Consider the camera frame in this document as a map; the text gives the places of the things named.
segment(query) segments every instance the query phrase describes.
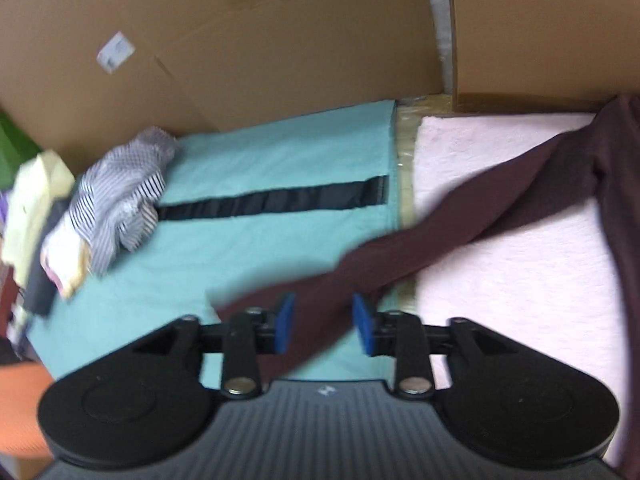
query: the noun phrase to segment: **yellow cloth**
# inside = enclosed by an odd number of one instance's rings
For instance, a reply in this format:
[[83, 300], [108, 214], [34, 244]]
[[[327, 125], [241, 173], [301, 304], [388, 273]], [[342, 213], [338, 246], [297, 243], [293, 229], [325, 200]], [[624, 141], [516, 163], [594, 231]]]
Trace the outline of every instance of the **yellow cloth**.
[[60, 156], [46, 151], [21, 165], [9, 198], [2, 261], [14, 266], [14, 280], [27, 286], [31, 260], [51, 205], [69, 196], [74, 176]]

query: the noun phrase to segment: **metal screw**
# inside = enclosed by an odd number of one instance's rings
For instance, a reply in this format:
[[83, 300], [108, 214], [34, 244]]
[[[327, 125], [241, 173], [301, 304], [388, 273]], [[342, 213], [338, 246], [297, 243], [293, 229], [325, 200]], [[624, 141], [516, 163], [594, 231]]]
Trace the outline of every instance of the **metal screw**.
[[382, 326], [380, 328], [384, 329], [385, 326], [389, 326], [393, 327], [393, 330], [395, 330], [398, 321], [400, 321], [400, 316], [402, 316], [401, 310], [389, 310], [385, 312], [383, 314]]
[[433, 384], [424, 377], [407, 377], [400, 381], [400, 389], [411, 395], [425, 394], [433, 388]]
[[255, 381], [249, 377], [234, 377], [225, 383], [225, 390], [232, 395], [250, 394], [256, 388]]

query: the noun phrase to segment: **brown cardboard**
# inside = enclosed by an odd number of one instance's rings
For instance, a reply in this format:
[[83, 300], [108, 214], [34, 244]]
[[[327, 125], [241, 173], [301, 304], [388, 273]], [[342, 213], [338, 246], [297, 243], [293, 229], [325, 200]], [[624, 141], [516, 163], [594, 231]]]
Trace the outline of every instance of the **brown cardboard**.
[[[0, 0], [0, 107], [73, 170], [156, 124], [227, 131], [438, 93], [428, 0]], [[117, 33], [135, 52], [109, 74]]]
[[452, 0], [459, 112], [597, 110], [640, 92], [640, 0]]
[[0, 474], [6, 471], [15, 480], [33, 480], [51, 462], [51, 458], [18, 458], [0, 453]]

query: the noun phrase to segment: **teal cloth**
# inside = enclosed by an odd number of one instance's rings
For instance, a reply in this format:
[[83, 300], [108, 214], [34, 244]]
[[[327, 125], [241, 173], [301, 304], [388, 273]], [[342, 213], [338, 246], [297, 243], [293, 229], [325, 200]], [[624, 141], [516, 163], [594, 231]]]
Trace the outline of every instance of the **teal cloth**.
[[[318, 186], [388, 174], [386, 205], [345, 211], [263, 214], [160, 222], [135, 253], [121, 254], [102, 278], [89, 276], [69, 301], [30, 331], [35, 351], [61, 377], [185, 314], [218, 322], [221, 304], [258, 276], [315, 273], [345, 251], [398, 227], [394, 103], [379, 102], [180, 140], [162, 203], [282, 187]], [[385, 308], [394, 308], [391, 295]], [[220, 384], [219, 355], [201, 375]], [[368, 358], [355, 332], [292, 374], [315, 380], [389, 379], [389, 358]]]

